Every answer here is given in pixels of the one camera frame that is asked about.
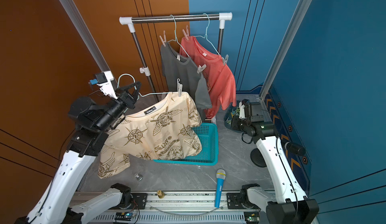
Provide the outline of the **white clothespin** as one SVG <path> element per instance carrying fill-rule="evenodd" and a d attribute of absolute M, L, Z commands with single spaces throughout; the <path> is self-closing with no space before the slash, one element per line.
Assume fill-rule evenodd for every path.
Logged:
<path fill-rule="evenodd" d="M 202 66 L 199 65 L 198 68 L 197 68 L 197 73 L 199 74 L 199 73 L 203 72 L 206 67 L 207 67 L 206 64 L 203 64 Z"/>

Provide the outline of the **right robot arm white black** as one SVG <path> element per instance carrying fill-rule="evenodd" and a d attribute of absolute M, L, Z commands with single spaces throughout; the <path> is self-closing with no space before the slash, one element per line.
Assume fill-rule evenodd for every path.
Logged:
<path fill-rule="evenodd" d="M 286 152 L 304 156 L 303 146 L 289 140 L 281 141 L 279 132 L 271 121 L 266 121 L 259 102 L 241 101 L 239 114 L 233 116 L 232 130 L 248 135 L 248 144 L 254 143 L 250 158 L 254 165 L 267 168 L 275 194 L 265 191 L 258 184 L 242 186 L 240 197 L 247 209 L 258 208 L 266 213 L 270 224 L 310 224 L 319 212 L 319 206 L 310 199 L 297 181 Z"/>

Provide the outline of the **light green wire hanger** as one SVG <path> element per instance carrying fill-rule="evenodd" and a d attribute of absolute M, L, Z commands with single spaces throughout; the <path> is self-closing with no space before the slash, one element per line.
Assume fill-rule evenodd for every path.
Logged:
<path fill-rule="evenodd" d="M 224 19 L 219 19 L 219 35 L 218 35 L 218 46 L 215 47 L 213 43 L 209 40 L 209 34 L 208 30 L 210 27 L 210 16 L 207 13 L 203 13 L 203 15 L 206 16 L 208 19 L 208 25 L 205 30 L 204 36 L 198 35 L 198 37 L 201 37 L 205 39 L 215 50 L 218 55 L 221 55 L 222 52 L 222 45 L 223 45 L 223 37 L 224 37 L 224 30 L 225 30 L 225 20 Z"/>

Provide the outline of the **beige patterned cloth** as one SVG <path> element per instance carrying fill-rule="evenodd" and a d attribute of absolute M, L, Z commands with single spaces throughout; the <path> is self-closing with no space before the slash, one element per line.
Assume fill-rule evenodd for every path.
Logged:
<path fill-rule="evenodd" d="M 108 132 L 100 153 L 98 177 L 107 179 L 130 167 L 130 157 L 180 160 L 196 156 L 202 144 L 194 128 L 202 124 L 187 92 L 169 92 L 151 107 L 131 115 Z"/>

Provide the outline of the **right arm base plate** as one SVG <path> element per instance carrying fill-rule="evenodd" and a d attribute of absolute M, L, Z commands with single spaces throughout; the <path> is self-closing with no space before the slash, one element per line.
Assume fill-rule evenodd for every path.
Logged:
<path fill-rule="evenodd" d="M 267 199 L 264 198 L 261 194 L 251 193 L 251 194 L 243 194 L 243 193 L 227 193 L 227 206 L 230 210 L 252 210 L 258 209 L 265 211 L 268 206 Z"/>

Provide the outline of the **red t-shirt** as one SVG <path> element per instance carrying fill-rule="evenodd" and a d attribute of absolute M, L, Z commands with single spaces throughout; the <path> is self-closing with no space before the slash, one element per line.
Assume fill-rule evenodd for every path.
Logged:
<path fill-rule="evenodd" d="M 198 67 L 206 65 L 202 73 L 212 103 L 212 108 L 205 110 L 206 118 L 215 117 L 220 108 L 226 110 L 230 105 L 235 107 L 235 77 L 228 65 L 223 63 L 223 58 L 205 49 L 194 36 L 183 37 L 181 45 L 181 55 L 189 56 Z"/>

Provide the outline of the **beige clothespin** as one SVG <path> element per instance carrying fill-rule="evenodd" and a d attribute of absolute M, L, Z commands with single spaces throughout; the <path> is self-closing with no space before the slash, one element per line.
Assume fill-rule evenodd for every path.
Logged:
<path fill-rule="evenodd" d="M 159 36 L 160 40 L 161 40 L 161 43 L 164 47 L 166 47 L 166 44 L 167 44 L 167 40 L 166 40 L 166 33 L 165 33 L 165 30 L 163 31 L 163 35 L 160 35 Z"/>

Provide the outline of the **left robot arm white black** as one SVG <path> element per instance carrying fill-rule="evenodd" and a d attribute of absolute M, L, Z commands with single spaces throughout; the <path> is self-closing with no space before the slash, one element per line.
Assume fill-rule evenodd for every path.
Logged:
<path fill-rule="evenodd" d="M 53 180 L 36 206 L 17 224 L 87 224 L 112 207 L 126 209 L 132 204 L 131 189 L 114 184 L 103 194 L 69 207 L 83 176 L 101 152 L 108 131 L 117 127 L 127 109 L 134 109 L 140 82 L 118 89 L 118 97 L 106 105 L 97 105 L 89 97 L 76 99 L 68 113 L 75 122 L 74 134 L 68 143 Z"/>

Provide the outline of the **light grey clothespin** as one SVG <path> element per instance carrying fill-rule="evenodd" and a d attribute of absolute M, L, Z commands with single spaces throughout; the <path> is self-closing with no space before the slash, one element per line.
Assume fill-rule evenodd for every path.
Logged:
<path fill-rule="evenodd" d="M 179 97 L 182 96 L 182 91 L 183 91 L 183 85 L 181 84 L 180 78 L 177 78 L 177 93 Z"/>

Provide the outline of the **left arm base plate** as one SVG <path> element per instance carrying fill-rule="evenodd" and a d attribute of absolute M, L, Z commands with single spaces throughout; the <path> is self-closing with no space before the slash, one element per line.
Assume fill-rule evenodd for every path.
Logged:
<path fill-rule="evenodd" d="M 110 210 L 144 210 L 146 207 L 147 198 L 148 194 L 146 193 L 131 193 L 130 197 L 128 195 L 123 195 L 119 204 L 117 206 L 111 207 Z"/>

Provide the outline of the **grey garment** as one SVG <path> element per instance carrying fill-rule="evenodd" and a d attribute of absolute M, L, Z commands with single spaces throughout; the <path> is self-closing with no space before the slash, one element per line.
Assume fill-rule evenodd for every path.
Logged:
<path fill-rule="evenodd" d="M 198 108 L 212 107 L 207 82 L 203 74 L 198 72 L 197 65 L 191 58 L 177 53 L 170 44 L 160 46 L 162 73 L 166 78 L 170 91 L 176 92 L 177 80 L 183 85 L 183 91 L 189 93 Z"/>

